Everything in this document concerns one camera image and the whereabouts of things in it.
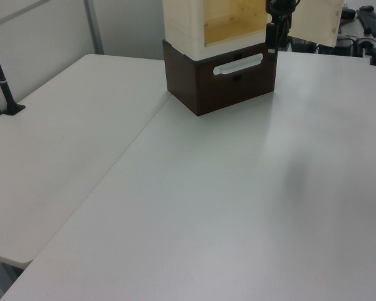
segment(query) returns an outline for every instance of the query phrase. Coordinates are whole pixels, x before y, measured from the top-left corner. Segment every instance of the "gray wall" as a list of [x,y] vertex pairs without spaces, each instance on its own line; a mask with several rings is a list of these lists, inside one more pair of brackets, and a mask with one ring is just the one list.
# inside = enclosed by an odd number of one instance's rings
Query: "gray wall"
[[0,62],[16,102],[89,53],[83,0],[49,0],[0,25]]
[[162,0],[93,0],[106,55],[163,59]]

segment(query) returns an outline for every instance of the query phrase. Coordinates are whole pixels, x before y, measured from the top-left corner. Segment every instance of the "white surface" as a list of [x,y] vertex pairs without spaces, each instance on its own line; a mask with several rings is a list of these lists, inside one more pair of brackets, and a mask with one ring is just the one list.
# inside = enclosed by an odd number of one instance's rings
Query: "white surface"
[[0,25],[0,63],[17,102],[94,52],[83,0],[48,1]]
[[280,53],[274,93],[171,98],[3,300],[376,300],[376,68]]
[[162,0],[93,0],[106,55],[163,59]]
[[0,116],[0,261],[28,265],[168,97],[163,61],[88,55]]

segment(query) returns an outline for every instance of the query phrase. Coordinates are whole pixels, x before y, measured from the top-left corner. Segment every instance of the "wooden box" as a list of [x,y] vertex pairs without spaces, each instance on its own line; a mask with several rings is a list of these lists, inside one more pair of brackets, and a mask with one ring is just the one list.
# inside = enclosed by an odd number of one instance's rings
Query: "wooden box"
[[[276,62],[268,60],[264,43],[199,61],[183,55],[166,40],[163,47],[167,89],[197,116],[274,90]],[[254,55],[263,56],[260,64],[214,74],[217,66]]]

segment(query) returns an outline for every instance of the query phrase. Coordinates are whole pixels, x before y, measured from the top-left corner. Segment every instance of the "white table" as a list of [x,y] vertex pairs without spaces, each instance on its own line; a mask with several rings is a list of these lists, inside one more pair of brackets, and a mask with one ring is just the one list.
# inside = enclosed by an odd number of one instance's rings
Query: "white table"
[[376,67],[280,53],[274,93],[169,99],[3,300],[376,300]]
[[0,261],[25,268],[169,96],[163,61],[88,55],[0,116]]

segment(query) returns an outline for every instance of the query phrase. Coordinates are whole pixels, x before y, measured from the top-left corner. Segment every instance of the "cabinet door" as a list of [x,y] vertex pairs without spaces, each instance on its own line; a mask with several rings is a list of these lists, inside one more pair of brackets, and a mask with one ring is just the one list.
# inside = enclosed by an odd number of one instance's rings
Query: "cabinet door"
[[289,35],[325,46],[336,45],[344,0],[302,0]]

